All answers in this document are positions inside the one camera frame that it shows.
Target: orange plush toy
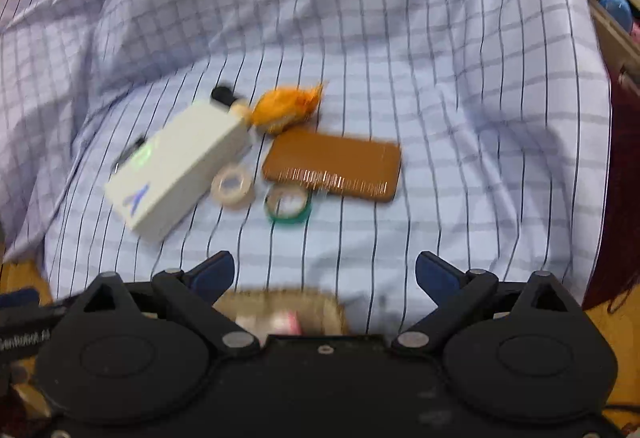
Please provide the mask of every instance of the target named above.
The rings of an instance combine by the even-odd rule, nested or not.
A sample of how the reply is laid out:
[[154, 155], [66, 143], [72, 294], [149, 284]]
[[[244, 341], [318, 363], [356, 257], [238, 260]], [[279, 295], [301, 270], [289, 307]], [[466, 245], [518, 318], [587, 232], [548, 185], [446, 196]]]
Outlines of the orange plush toy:
[[261, 131], [280, 134], [289, 126], [307, 120], [320, 104], [323, 84], [310, 90], [278, 86], [266, 92], [255, 105], [251, 123]]

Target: blue logo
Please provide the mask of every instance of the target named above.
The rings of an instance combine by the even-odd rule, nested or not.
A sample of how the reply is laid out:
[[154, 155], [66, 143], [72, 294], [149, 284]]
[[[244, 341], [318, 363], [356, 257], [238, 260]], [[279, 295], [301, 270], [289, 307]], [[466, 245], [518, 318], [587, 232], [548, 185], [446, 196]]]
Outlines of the blue logo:
[[149, 186], [150, 186], [150, 184], [146, 184], [139, 191], [137, 191], [137, 192], [133, 193], [132, 195], [129, 195], [126, 198], [124, 198], [124, 202], [123, 202], [122, 205], [124, 207], [127, 207], [127, 206], [131, 205], [130, 216], [133, 216], [136, 213], [136, 209], [138, 208], [138, 205], [142, 201], [142, 198], [145, 196], [146, 192], [149, 190]]

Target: white electronic device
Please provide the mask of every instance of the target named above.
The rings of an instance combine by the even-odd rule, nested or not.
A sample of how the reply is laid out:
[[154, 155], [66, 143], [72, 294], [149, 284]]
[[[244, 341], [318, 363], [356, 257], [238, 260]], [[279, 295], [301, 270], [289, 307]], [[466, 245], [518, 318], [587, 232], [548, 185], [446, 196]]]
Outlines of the white electronic device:
[[161, 241], [248, 144], [240, 116], [196, 101], [118, 166], [104, 195], [130, 230]]

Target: black mount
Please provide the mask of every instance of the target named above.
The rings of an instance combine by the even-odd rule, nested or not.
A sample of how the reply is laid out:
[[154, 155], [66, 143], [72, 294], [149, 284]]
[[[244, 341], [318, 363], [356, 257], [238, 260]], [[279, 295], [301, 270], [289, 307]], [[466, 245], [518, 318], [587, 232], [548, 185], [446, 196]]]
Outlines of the black mount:
[[37, 354], [36, 381], [56, 412], [44, 436], [247, 436], [271, 428], [288, 435], [308, 426], [620, 436], [599, 415], [615, 356], [547, 272], [501, 283], [423, 252], [416, 279], [438, 308], [389, 346], [375, 336], [271, 336], [263, 349], [210, 307], [233, 277], [228, 252], [146, 284], [99, 275], [66, 303]]

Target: screw head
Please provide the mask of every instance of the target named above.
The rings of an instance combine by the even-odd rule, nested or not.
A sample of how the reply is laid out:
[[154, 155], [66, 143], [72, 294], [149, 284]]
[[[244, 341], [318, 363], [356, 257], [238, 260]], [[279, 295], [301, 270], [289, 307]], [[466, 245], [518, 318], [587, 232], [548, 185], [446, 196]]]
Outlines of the screw head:
[[429, 344], [429, 336], [422, 332], [404, 332], [398, 335], [398, 344], [405, 348], [422, 348]]
[[254, 336], [247, 332], [229, 332], [222, 337], [222, 342], [227, 348], [246, 348], [254, 342]]

